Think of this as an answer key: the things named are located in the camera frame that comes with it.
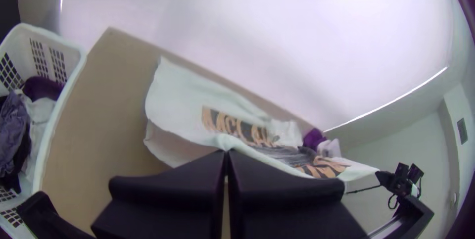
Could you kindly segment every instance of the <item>laundry basket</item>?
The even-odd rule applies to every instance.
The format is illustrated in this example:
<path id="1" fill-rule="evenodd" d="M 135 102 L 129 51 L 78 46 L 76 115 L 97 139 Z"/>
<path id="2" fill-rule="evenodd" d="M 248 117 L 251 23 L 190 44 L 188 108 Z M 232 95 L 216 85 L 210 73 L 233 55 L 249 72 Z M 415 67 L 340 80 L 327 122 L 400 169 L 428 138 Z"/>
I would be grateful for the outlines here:
<path id="1" fill-rule="evenodd" d="M 18 89 L 32 76 L 45 77 L 63 85 L 41 139 L 33 181 L 20 177 L 20 194 L 0 187 L 0 227 L 13 239 L 32 238 L 16 214 L 16 207 L 41 188 L 54 130 L 86 59 L 86 53 L 78 46 L 55 33 L 27 24 L 15 26 L 0 45 L 0 96 Z"/>

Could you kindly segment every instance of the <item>purple cloth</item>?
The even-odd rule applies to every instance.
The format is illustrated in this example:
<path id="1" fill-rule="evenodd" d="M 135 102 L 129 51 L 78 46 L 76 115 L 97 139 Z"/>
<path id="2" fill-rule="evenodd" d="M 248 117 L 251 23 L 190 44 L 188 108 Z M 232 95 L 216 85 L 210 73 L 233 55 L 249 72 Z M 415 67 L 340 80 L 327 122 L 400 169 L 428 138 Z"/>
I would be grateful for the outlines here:
<path id="1" fill-rule="evenodd" d="M 317 146 L 326 140 L 327 137 L 324 137 L 321 131 L 319 131 L 318 129 L 312 129 L 303 138 L 303 146 L 312 148 L 314 151 L 317 151 Z"/>
<path id="2" fill-rule="evenodd" d="M 10 92 L 0 110 L 0 177 L 13 171 L 13 157 L 25 134 L 29 116 L 20 97 Z"/>
<path id="3" fill-rule="evenodd" d="M 38 76 L 27 79 L 22 89 L 23 93 L 31 99 L 31 102 L 41 98 L 50 98 L 57 101 L 62 90 L 62 85 Z"/>

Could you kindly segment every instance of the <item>wooden board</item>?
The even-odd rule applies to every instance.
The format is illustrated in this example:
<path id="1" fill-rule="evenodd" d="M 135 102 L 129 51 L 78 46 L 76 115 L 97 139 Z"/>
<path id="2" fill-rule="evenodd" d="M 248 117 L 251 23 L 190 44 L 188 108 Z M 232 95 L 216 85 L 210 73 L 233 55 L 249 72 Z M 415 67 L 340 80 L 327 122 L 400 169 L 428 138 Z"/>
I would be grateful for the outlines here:
<path id="1" fill-rule="evenodd" d="M 143 144 L 145 97 L 160 55 L 233 89 L 278 119 L 294 119 L 301 128 L 310 128 L 226 79 L 109 28 L 89 53 L 65 105 L 42 184 L 60 216 L 88 233 L 92 234 L 90 225 L 111 200 L 107 187 L 111 177 L 152 175 L 169 169 Z M 169 147 L 189 143 L 170 133 L 161 137 Z M 229 238 L 226 206 L 224 214 L 223 238 Z"/>

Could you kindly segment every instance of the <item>black cable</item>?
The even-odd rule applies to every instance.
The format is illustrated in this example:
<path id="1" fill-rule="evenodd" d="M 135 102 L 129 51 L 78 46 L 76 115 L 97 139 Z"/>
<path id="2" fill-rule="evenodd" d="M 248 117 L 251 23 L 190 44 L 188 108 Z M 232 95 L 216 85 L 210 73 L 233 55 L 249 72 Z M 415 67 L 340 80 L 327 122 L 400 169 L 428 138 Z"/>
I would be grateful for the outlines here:
<path id="1" fill-rule="evenodd" d="M 382 185 L 378 185 L 378 186 L 373 186 L 373 187 L 369 187 L 369 188 L 364 188 L 364 189 L 361 189 L 361 190 L 356 190 L 356 191 L 349 191 L 349 192 L 346 192 L 345 194 L 349 194 L 349 193 L 358 193 L 358 192 L 361 192 L 361 191 L 366 191 L 366 190 L 371 190 L 371 189 L 374 189 L 374 188 L 378 188 L 378 187 L 381 187 Z"/>
<path id="2" fill-rule="evenodd" d="M 422 196 L 422 178 L 419 179 L 419 194 L 417 195 L 417 199 L 419 199 Z"/>
<path id="3" fill-rule="evenodd" d="M 393 195 L 391 195 L 391 197 L 387 200 L 387 206 L 388 206 L 389 209 L 391 209 L 391 210 L 396 209 L 396 207 L 399 205 L 399 202 L 397 201 L 397 198 L 396 198 L 396 203 L 394 204 L 394 207 L 391 207 L 391 199 L 392 199 L 393 197 L 395 197 L 395 196 L 396 196 L 396 194 L 393 194 Z"/>

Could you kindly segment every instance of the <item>wall vent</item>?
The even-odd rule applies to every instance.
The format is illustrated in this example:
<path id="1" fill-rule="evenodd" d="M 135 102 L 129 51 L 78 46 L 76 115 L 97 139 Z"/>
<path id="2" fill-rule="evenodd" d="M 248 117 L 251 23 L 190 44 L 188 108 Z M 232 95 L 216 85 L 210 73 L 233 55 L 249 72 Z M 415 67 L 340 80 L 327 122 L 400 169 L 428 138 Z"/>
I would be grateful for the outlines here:
<path id="1" fill-rule="evenodd" d="M 468 141 L 467 127 L 465 126 L 465 119 L 457 121 L 457 129 L 459 130 L 460 143 L 464 144 Z"/>

